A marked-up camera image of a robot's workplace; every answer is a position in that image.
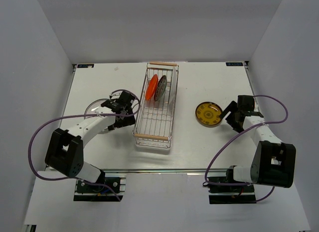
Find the wire dish rack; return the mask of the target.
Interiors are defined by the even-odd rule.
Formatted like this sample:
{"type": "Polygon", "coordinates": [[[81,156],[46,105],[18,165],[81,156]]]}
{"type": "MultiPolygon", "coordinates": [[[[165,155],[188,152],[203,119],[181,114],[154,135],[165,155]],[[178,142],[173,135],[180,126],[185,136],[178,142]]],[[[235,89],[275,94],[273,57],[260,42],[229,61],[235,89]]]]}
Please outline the wire dish rack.
{"type": "Polygon", "coordinates": [[[178,84],[179,65],[172,62],[147,63],[145,78],[140,97],[141,108],[133,129],[136,146],[150,150],[170,150],[172,144],[175,107],[168,109],[170,86],[178,84]],[[166,75],[165,93],[159,101],[146,100],[145,93],[154,74],[158,79],[166,75]]]}

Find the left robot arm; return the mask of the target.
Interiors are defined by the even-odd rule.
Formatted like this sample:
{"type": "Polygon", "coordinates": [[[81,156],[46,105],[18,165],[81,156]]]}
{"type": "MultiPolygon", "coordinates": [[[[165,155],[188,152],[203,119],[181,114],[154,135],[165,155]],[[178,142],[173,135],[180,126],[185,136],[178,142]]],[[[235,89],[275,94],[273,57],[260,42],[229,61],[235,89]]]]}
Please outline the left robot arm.
{"type": "Polygon", "coordinates": [[[85,146],[104,130],[111,131],[134,125],[133,102],[138,97],[128,90],[121,90],[117,98],[106,99],[94,112],[68,129],[53,131],[47,153],[46,165],[68,178],[81,179],[96,192],[105,187],[105,172],[84,161],[85,146]]]}

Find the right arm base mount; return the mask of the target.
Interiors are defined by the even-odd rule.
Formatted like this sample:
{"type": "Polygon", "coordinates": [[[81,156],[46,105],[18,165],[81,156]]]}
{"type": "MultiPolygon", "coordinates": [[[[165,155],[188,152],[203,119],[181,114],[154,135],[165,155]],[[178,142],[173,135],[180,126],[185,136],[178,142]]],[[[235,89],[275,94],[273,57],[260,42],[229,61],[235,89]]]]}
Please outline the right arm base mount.
{"type": "Polygon", "coordinates": [[[255,190],[253,186],[235,186],[237,181],[233,180],[233,166],[221,173],[210,173],[207,177],[210,182],[230,183],[230,186],[212,185],[203,182],[203,186],[208,188],[209,203],[211,205],[231,205],[231,204],[255,204],[255,190]]]}

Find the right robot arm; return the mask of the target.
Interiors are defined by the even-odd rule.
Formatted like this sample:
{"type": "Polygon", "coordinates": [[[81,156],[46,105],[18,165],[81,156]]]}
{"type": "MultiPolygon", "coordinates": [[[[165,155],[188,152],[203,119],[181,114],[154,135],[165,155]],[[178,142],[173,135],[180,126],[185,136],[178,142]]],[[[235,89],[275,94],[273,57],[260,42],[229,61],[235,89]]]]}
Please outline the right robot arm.
{"type": "Polygon", "coordinates": [[[243,184],[290,188],[294,180],[296,148],[284,143],[268,127],[264,116],[255,110],[254,96],[239,95],[222,112],[220,118],[238,135],[249,133],[256,152],[249,167],[231,166],[226,172],[225,185],[237,191],[243,184]]]}

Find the orange plate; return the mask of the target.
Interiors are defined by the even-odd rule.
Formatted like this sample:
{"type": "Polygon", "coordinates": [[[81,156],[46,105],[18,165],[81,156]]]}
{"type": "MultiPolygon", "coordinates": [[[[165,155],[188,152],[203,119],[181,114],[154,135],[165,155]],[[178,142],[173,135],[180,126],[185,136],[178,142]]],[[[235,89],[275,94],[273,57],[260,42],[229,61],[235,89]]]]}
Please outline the orange plate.
{"type": "Polygon", "coordinates": [[[149,82],[149,85],[148,85],[146,93],[145,93],[146,100],[151,100],[152,97],[154,96],[155,91],[156,91],[157,86],[158,86],[158,81],[159,81],[158,75],[154,74],[149,82]]]}

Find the yellow patterned plate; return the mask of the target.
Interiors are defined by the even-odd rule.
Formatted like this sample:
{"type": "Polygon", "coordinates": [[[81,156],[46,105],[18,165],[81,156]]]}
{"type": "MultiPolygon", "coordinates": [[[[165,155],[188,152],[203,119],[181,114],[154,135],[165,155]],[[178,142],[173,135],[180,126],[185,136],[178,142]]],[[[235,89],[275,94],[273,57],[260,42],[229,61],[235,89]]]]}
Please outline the yellow patterned plate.
{"type": "Polygon", "coordinates": [[[220,118],[223,110],[214,102],[202,102],[195,110],[195,116],[198,122],[205,127],[218,126],[222,119],[220,118]]]}

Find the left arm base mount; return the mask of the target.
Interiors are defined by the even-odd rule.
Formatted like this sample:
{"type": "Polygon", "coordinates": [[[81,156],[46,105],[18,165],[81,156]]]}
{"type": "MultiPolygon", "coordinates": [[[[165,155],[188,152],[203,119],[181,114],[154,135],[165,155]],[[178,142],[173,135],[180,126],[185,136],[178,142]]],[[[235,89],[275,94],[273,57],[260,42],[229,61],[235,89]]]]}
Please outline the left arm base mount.
{"type": "Polygon", "coordinates": [[[106,174],[104,184],[110,187],[114,193],[105,186],[92,186],[83,180],[76,182],[73,201],[75,202],[119,202],[124,196],[126,177],[124,174],[106,174]]]}

